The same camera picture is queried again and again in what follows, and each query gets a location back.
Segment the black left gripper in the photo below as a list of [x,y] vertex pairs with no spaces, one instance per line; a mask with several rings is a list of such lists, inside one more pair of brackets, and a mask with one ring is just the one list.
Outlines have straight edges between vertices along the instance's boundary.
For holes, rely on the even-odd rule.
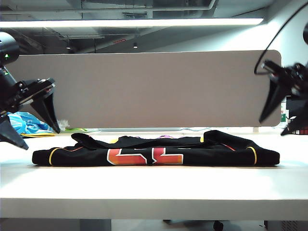
[[[53,78],[23,80],[11,86],[3,85],[0,90],[0,112],[2,114],[14,113],[24,105],[31,104],[43,121],[56,133],[60,133],[53,105],[54,87]],[[28,150],[28,145],[12,127],[6,115],[0,118],[0,140]]]

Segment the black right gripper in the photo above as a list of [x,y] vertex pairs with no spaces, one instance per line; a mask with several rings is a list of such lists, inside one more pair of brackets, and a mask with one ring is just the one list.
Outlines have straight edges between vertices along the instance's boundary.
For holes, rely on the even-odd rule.
[[261,67],[269,72],[270,85],[259,122],[263,123],[287,96],[287,125],[281,136],[288,134],[307,135],[308,101],[299,97],[308,96],[308,67],[301,63],[281,67],[270,60],[265,60]]

